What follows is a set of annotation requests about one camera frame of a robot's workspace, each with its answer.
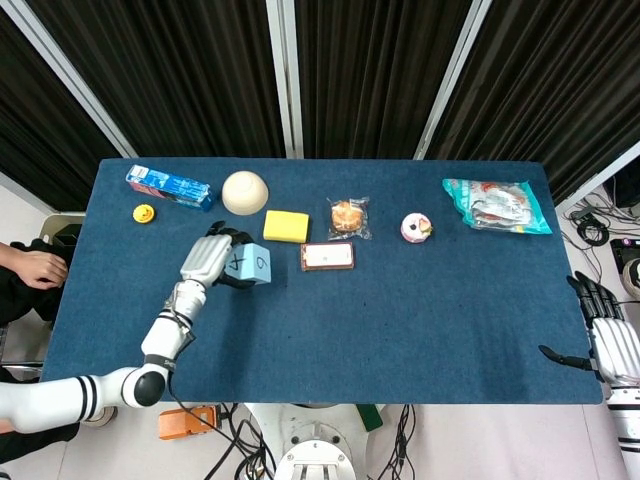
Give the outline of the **bystander bare hand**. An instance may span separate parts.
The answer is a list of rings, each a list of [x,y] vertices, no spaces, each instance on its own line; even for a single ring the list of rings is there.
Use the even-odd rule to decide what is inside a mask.
[[[60,287],[68,275],[65,261],[47,252],[8,248],[1,254],[1,263],[16,273],[25,285],[40,290]]]

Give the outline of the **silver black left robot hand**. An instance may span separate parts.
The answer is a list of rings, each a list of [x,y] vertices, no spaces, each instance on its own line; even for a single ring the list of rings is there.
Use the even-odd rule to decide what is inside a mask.
[[[227,227],[224,221],[214,222],[192,246],[184,261],[180,275],[183,280],[194,280],[204,287],[226,285],[244,290],[253,287],[252,280],[239,280],[225,272],[225,264],[234,247],[252,243],[252,237],[243,231]]]

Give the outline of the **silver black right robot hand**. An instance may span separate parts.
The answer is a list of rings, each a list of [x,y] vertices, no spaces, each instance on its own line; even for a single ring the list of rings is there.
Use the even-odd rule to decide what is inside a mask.
[[[617,297],[580,271],[568,276],[567,282],[579,300],[589,356],[561,355],[546,345],[539,345],[539,351],[556,364],[593,372],[611,388],[638,388],[639,335],[625,319]]]

